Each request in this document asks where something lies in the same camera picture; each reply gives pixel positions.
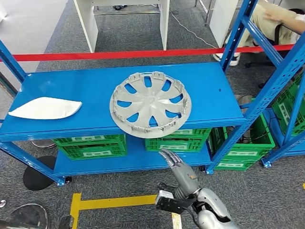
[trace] beige pants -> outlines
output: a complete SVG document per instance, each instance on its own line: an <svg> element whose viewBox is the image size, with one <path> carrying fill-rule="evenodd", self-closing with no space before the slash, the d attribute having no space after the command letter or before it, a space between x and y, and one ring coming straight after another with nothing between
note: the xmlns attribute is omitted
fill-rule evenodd
<svg viewBox="0 0 305 229"><path fill-rule="evenodd" d="M276 21L271 21L265 18L265 7L277 7L274 4L271 4L269 2L265 2L264 0L259 0L258 4L255 6L255 10L253 11L252 15L251 16L251 20L255 23L259 30L261 30L265 37L274 41L275 39L275 29L279 22ZM281 13L283 15L286 15L288 17L295 18L297 16L296 13L287 10L282 7L278 7ZM291 30L287 29L285 27L282 26L279 30L279 42L279 44L290 44L290 38L293 32ZM249 38L250 33L246 29L245 32L241 37L240 42L239 43L238 47L244 47L246 41Z"/></svg>

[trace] yellow line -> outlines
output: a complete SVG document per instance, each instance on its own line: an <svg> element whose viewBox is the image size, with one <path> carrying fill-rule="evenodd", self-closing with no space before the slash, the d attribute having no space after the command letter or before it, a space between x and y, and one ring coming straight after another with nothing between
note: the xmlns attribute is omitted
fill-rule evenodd
<svg viewBox="0 0 305 229"><path fill-rule="evenodd" d="M79 210L154 204L156 197L157 195L149 195L140 197L83 200L81 201Z"/></svg>
<svg viewBox="0 0 305 229"><path fill-rule="evenodd" d="M78 227L78 212L80 210L81 193L73 193L72 201L71 203L70 215L74 218L72 229Z"/></svg>
<svg viewBox="0 0 305 229"><path fill-rule="evenodd" d="M181 216L176 213L172 213L172 228L173 229L182 229Z"/></svg>

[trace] red rope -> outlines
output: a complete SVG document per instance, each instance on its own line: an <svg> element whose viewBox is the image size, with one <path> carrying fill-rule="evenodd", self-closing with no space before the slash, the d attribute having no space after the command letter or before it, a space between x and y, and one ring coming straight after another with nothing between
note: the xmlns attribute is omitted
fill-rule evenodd
<svg viewBox="0 0 305 229"><path fill-rule="evenodd" d="M292 44L276 45L278 51L290 50ZM124 51L124 52L95 52L95 53L45 53L45 54L15 54L17 61L72 61L72 60L99 60L99 59L127 59L144 57L164 56L196 56L223 53L221 49L181 49L181 50L145 50L145 51ZM236 52L263 52L261 47L237 48Z"/></svg>

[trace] person's arm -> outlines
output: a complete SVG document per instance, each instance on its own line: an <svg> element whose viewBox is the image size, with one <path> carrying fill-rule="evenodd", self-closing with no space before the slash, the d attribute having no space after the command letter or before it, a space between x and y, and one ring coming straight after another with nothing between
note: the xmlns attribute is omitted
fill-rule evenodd
<svg viewBox="0 0 305 229"><path fill-rule="evenodd" d="M295 18L283 16L275 7L266 8L265 18L273 21L279 21L283 23L284 25L291 29L296 33L302 34L305 31L305 22L301 20L297 20Z"/></svg>

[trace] shelf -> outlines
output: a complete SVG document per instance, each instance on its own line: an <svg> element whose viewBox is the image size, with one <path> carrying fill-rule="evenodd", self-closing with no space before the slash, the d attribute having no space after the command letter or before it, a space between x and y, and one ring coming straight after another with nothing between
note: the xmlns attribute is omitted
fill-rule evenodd
<svg viewBox="0 0 305 229"><path fill-rule="evenodd" d="M130 74L153 71L180 80L191 96L192 111L181 129L240 125L245 121L218 62L32 73L26 77L10 111L41 96L81 101L83 105L72 116L57 120L7 115L0 128L0 141L123 133L110 115L112 92Z"/></svg>
<svg viewBox="0 0 305 229"><path fill-rule="evenodd" d="M73 176L99 173L129 172L169 167L158 152L145 152L145 140L127 135L127 155L72 161L59 151L54 174L56 176ZM178 153L190 166L209 165L211 160L206 144L198 153Z"/></svg>
<svg viewBox="0 0 305 229"><path fill-rule="evenodd" d="M272 108L267 108L263 112L264 116L265 117L267 125L271 130L271 134L273 135L273 139L276 143L281 147L282 145L282 141L284 140L284 135L282 133L281 128L277 121L275 113ZM297 146L293 148L293 151L291 153L295 153L296 151L305 151L305 142L298 144Z"/></svg>

